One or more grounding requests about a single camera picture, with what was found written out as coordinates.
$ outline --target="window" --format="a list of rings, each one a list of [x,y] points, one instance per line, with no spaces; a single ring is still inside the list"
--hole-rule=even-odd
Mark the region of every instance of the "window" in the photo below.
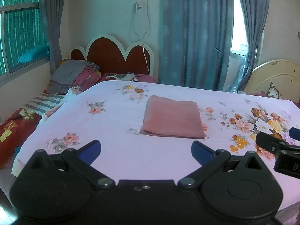
[[[49,56],[38,0],[0,0],[0,28],[0,83]]]
[[[247,51],[247,36],[243,10],[239,0],[234,0],[234,22],[231,52],[245,55]]]

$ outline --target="cream headboard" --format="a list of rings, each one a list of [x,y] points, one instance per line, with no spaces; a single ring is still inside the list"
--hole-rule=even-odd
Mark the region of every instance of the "cream headboard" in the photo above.
[[[268,92],[273,83],[285,99],[299,102],[300,65],[288,60],[273,60],[264,63],[252,72],[245,88],[247,94]]]

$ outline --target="curtain fold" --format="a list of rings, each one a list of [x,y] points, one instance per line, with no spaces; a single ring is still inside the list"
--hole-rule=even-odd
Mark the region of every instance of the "curtain fold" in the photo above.
[[[52,75],[62,61],[59,35],[64,0],[39,0],[39,5],[41,21],[49,40],[50,73]]]
[[[270,0],[240,0],[246,27],[248,51],[228,92],[243,91],[254,67],[255,52],[265,28]]]
[[[234,0],[164,0],[162,84],[223,90]]]

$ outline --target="brown headboard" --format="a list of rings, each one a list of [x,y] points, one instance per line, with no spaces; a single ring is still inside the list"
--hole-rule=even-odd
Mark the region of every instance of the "brown headboard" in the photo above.
[[[145,43],[133,43],[125,50],[115,37],[104,34],[94,37],[87,50],[77,46],[71,52],[71,59],[96,63],[102,74],[130,72],[153,76],[153,58],[153,51]]]

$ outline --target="striped sheet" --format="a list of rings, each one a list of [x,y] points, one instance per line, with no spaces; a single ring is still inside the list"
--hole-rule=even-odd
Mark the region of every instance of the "striped sheet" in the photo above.
[[[64,95],[49,95],[43,93],[25,104],[23,108],[33,110],[37,114],[43,115],[45,112],[56,107],[63,98]]]

